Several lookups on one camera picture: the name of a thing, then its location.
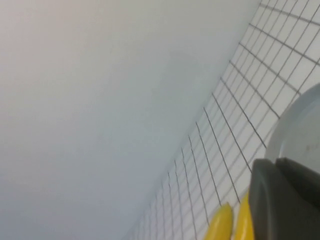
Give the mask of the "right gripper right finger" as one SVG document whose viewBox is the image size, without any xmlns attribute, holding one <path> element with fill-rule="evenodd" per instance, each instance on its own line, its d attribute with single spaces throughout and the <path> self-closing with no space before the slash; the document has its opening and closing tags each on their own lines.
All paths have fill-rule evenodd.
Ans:
<svg viewBox="0 0 320 240">
<path fill-rule="evenodd" d="M 320 199 L 320 174 L 288 158 L 278 158 L 276 167 L 304 200 Z"/>
</svg>

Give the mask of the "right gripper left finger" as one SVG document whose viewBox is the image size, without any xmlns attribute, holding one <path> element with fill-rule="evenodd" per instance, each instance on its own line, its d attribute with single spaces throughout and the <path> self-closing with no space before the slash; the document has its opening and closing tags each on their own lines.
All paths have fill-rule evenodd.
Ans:
<svg viewBox="0 0 320 240">
<path fill-rule="evenodd" d="M 257 240 L 318 240 L 320 200 L 304 200 L 276 162 L 253 163 L 248 202 Z"/>
</svg>

